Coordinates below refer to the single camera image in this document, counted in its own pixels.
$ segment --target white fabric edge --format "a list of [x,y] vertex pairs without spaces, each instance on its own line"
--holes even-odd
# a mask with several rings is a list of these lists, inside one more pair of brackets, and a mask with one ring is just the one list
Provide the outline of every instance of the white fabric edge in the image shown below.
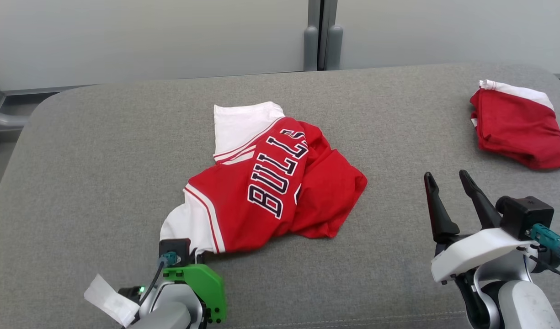
[[[253,142],[253,140],[271,129],[276,121],[278,121],[280,118],[285,117],[282,107],[271,101],[255,104],[252,106],[234,107],[223,107],[215,104],[213,106],[213,116],[215,119],[215,154],[213,154],[215,161],[230,158],[231,156],[242,151],[242,148],[249,146],[249,144]],[[217,133],[217,131],[219,131],[218,126],[219,124],[224,124],[224,121],[233,120],[234,118],[236,119],[237,116],[245,116],[245,118],[242,118],[240,122],[247,123],[247,127],[249,125],[263,126],[260,127],[259,131],[250,132],[250,135],[238,138],[233,142],[235,145],[230,146],[228,144],[229,137],[223,138],[220,137]],[[254,119],[251,123],[247,122],[250,118],[256,119]]]
[[184,203],[174,208],[162,223],[160,241],[190,238],[190,250],[196,249],[196,255],[217,252],[206,203],[189,189],[183,192]]
[[479,80],[479,87],[485,90],[495,90],[498,92],[503,92],[504,94],[509,94],[513,96],[518,96],[521,98],[526,98],[526,100],[531,100],[532,102],[537,102],[550,110],[554,111],[554,106],[550,102],[548,95],[545,92],[533,90],[524,87],[515,87],[506,83],[498,83],[492,80]]
[[198,198],[200,198],[201,201],[203,201],[207,205],[207,208],[209,210],[209,214],[211,214],[211,225],[213,227],[213,233],[215,233],[215,239],[217,240],[217,247],[219,248],[220,253],[225,252],[225,244],[223,242],[223,235],[221,235],[221,229],[219,227],[219,222],[217,221],[217,212],[215,211],[215,206],[213,205],[211,200],[209,200],[207,198],[207,196],[202,194],[202,192],[197,190],[192,185],[187,184],[186,189],[188,189],[190,192],[193,192]]

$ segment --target folded garment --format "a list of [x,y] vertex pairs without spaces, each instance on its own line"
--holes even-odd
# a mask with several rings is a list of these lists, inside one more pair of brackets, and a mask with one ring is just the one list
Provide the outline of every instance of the folded garment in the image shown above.
[[560,129],[548,96],[491,80],[479,87],[470,99],[479,148],[535,170],[560,168]]
[[249,251],[271,237],[336,236],[367,179],[318,127],[273,102],[215,106],[215,165],[190,178],[160,240],[190,238],[196,254]]

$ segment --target white label tag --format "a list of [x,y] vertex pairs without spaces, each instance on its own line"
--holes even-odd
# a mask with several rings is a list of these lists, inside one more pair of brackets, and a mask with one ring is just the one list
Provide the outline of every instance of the white label tag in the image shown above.
[[139,310],[138,304],[118,294],[100,275],[96,275],[83,296],[126,328]]

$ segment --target teal connector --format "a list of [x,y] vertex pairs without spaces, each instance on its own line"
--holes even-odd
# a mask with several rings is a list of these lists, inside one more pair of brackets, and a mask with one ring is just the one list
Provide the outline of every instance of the teal connector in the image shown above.
[[552,250],[560,258],[560,235],[554,233],[548,227],[537,223],[532,226],[530,237],[549,250]]
[[560,245],[560,235],[540,223],[532,226],[530,237],[550,250],[555,250]]
[[176,255],[176,252],[173,251],[167,252],[164,255],[160,256],[158,264],[160,264],[161,260],[165,260],[164,268],[178,264],[181,261],[180,257]]

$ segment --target gray cushioned table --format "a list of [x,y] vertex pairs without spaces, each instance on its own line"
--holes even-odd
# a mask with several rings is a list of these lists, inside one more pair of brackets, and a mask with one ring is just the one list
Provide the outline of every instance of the gray cushioned table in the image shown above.
[[[432,171],[464,233],[480,227],[466,169],[494,202],[537,196],[556,208],[560,170],[536,172],[478,150],[469,98],[480,79],[547,92],[560,81],[525,65],[386,69],[147,81],[78,88],[40,104],[0,186],[0,329],[117,329],[83,299],[97,273],[147,284],[161,223],[193,175],[213,164],[213,104],[273,101],[318,125],[369,180],[333,239],[277,238],[211,256],[225,279],[222,329],[463,328],[459,290],[433,282],[422,175]],[[535,275],[560,316],[560,278]]]

